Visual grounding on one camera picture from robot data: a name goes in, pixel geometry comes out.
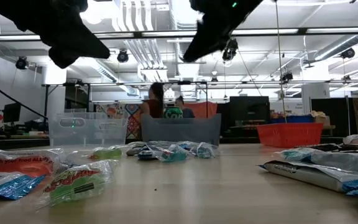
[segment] clear plastic bin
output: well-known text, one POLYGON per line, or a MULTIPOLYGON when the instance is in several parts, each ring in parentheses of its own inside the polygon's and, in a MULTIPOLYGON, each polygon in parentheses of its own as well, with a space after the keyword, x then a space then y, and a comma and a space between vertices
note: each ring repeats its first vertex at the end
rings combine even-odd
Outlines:
POLYGON ((165 119, 152 118, 142 114, 143 141, 192 141, 219 145, 221 131, 221 114, 210 119, 183 118, 165 119))
POLYGON ((128 119, 103 113, 64 113, 49 119, 51 147, 97 147, 125 144, 128 119))

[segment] computer monitor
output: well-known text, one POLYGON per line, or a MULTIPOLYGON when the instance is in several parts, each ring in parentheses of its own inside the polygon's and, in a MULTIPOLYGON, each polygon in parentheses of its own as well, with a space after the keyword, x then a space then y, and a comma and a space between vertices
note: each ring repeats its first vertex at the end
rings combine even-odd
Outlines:
POLYGON ((22 106, 19 103, 12 103, 4 107, 4 123, 12 123, 20 120, 22 106))
POLYGON ((270 117, 268 96, 231 96, 232 121, 267 121, 270 117))

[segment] ceiling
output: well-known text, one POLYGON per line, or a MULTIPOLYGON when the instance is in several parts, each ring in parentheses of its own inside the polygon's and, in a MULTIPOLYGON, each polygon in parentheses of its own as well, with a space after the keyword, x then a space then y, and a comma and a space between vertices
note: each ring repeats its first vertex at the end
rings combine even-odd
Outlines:
MULTIPOLYGON (((170 11, 161 10, 169 9, 167 0, 152 0, 152 25, 155 30, 172 30, 172 21, 170 11)), ((133 23, 135 23, 135 7, 132 9, 133 23)), ((349 27, 358 26, 358 0, 350 4, 343 0, 282 0, 279 1, 277 8, 279 27, 349 27), (333 4, 336 2, 345 2, 342 4, 333 4)), ((93 32, 114 32, 111 19, 103 19, 99 24, 90 24, 84 20, 84 24, 93 32)), ((245 21, 239 26, 239 29, 253 28, 276 28, 277 14, 276 7, 271 0, 265 0, 245 21)), ((21 34, 13 22, 0 16, 0 34, 21 34)), ((303 36, 282 36, 280 46, 277 37, 239 37, 239 54, 237 54, 230 67, 225 67, 219 53, 211 54, 201 58, 199 79, 210 80, 213 76, 212 71, 218 72, 218 79, 239 81, 250 80, 249 73, 255 80, 271 80, 277 78, 279 68, 298 57, 304 51, 309 53, 321 50, 325 46, 340 39, 340 35, 308 35, 303 36)), ((164 65, 167 67, 167 77, 170 80, 180 78, 177 71, 177 57, 175 55, 175 43, 168 39, 157 39, 158 50, 162 56, 164 65)), ((113 52, 117 53, 118 49, 125 49, 126 45, 123 40, 107 40, 104 44, 113 52)), ((1 43, 1 51, 8 57, 27 56, 28 60, 38 65, 50 63, 47 57, 48 46, 41 42, 4 42, 1 43)), ((329 68, 329 75, 325 79, 340 79, 344 74, 358 70, 358 44, 353 46, 356 55, 353 59, 329 58, 323 62, 315 63, 324 64, 329 68)), ((139 82, 137 75, 138 63, 130 54, 129 61, 119 63, 116 55, 104 62, 108 69, 112 70, 122 82, 139 82)), ((301 65, 295 63, 291 68, 294 79, 301 79, 301 65)), ((80 78, 89 82, 102 82, 101 75, 89 65, 78 61, 68 68, 69 78, 80 78)))

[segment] plastic bin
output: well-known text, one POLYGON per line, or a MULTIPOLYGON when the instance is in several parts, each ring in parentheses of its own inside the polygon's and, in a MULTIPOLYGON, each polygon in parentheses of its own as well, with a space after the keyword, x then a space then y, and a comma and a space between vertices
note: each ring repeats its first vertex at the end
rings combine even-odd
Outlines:
MULTIPOLYGON (((285 119, 284 118, 274 118, 274 119, 270 119, 270 122, 272 124, 285 123, 285 119)), ((287 122, 288 123, 313 123, 314 119, 313 119, 312 115, 308 115, 308 116, 287 116, 287 122)))
POLYGON ((257 126, 260 143, 265 146, 291 148, 319 144, 323 124, 283 123, 257 126))
POLYGON ((192 141, 206 142, 219 145, 221 131, 221 114, 210 119, 182 118, 165 119, 152 118, 142 114, 143 141, 192 141))
POLYGON ((128 119, 102 113, 64 113, 49 119, 51 147, 97 147, 125 144, 128 119))

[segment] table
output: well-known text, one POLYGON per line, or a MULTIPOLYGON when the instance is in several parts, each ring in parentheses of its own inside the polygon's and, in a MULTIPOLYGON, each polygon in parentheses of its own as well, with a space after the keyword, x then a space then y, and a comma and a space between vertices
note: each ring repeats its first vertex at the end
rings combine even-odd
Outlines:
POLYGON ((116 183, 100 197, 37 213, 27 212, 31 206, 21 200, 0 201, 0 223, 358 224, 358 198, 256 166, 277 150, 222 145, 216 159, 176 164, 123 157, 116 183))

